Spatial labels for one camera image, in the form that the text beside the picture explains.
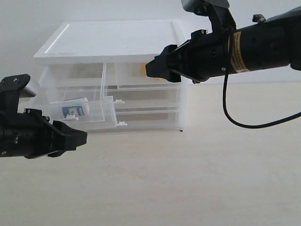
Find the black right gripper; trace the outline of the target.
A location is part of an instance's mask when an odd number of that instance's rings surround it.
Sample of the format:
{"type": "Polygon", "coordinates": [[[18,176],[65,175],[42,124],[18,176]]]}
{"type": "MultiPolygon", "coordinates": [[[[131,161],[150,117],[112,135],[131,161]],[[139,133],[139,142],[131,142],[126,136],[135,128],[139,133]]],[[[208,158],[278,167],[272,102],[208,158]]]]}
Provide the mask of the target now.
{"type": "Polygon", "coordinates": [[[233,74],[229,47],[233,42],[233,30],[208,33],[198,30],[182,45],[171,44],[147,63],[148,77],[162,78],[169,82],[182,82],[187,78],[195,83],[212,77],[233,74]]]}

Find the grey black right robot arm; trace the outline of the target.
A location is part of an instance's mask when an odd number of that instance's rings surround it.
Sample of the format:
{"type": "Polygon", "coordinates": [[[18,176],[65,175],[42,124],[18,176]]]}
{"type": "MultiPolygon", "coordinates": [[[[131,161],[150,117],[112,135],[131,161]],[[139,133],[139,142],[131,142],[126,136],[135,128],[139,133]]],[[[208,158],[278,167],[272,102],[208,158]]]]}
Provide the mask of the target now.
{"type": "Polygon", "coordinates": [[[184,10],[206,16],[212,32],[197,30],[182,45],[166,46],[146,65],[146,74],[169,82],[182,77],[194,83],[225,73],[235,74],[290,65],[301,68],[301,9],[266,19],[253,16],[253,24],[238,29],[225,0],[189,0],[184,10]]]}

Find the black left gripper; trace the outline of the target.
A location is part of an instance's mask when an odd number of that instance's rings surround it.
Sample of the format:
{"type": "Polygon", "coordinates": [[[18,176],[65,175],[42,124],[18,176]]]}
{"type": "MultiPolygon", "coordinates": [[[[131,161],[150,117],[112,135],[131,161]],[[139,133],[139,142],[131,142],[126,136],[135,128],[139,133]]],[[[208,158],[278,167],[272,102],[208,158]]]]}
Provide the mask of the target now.
{"type": "Polygon", "coordinates": [[[41,110],[24,109],[23,113],[0,114],[0,156],[35,159],[57,158],[87,143],[87,132],[69,127],[42,115],[41,110]]]}

